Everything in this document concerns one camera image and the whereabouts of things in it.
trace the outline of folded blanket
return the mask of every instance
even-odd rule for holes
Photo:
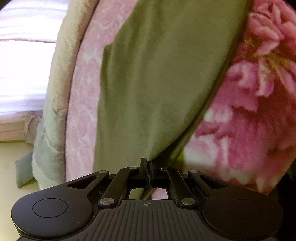
[[[43,119],[34,144],[32,169],[41,188],[65,181],[65,128],[75,60],[98,0],[73,0],[62,22],[52,59]]]

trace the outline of gray fabric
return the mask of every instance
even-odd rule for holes
[[[28,114],[25,116],[25,142],[34,144],[40,116]]]
[[[20,188],[33,178],[32,172],[32,155],[30,151],[27,155],[15,162],[17,187]]]
[[[47,110],[47,112],[51,112],[50,114],[57,123],[59,120],[66,118],[65,112],[54,112],[52,109]],[[65,148],[63,145],[56,145],[58,141],[52,141],[54,139],[58,140],[60,137],[46,133],[44,125],[44,120],[41,119],[35,140],[38,148],[34,146],[34,154],[32,156],[33,175],[41,189],[65,182]]]

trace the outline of metal rivet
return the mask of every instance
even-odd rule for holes
[[[193,198],[186,197],[181,200],[181,203],[183,203],[184,205],[193,205],[195,203],[195,200]]]
[[[111,205],[111,204],[114,203],[114,199],[113,198],[109,198],[109,197],[102,198],[100,200],[100,203],[103,204],[103,205]]]

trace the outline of pink textured fabric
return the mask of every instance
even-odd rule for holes
[[[211,107],[184,149],[187,169],[268,194],[296,156],[296,13],[255,0]]]
[[[67,118],[67,180],[92,172],[103,49],[135,4],[101,0],[81,43]],[[295,78],[295,11],[283,0],[255,0],[225,80],[184,148],[184,171],[268,194],[296,156]]]
[[[100,0],[74,69],[66,128],[66,180],[92,173],[103,50],[112,43],[137,0]]]

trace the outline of black mount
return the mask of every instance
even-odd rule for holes
[[[165,188],[168,200],[129,200],[134,188]],[[29,240],[274,240],[281,206],[260,193],[192,170],[141,159],[18,200],[12,220]]]

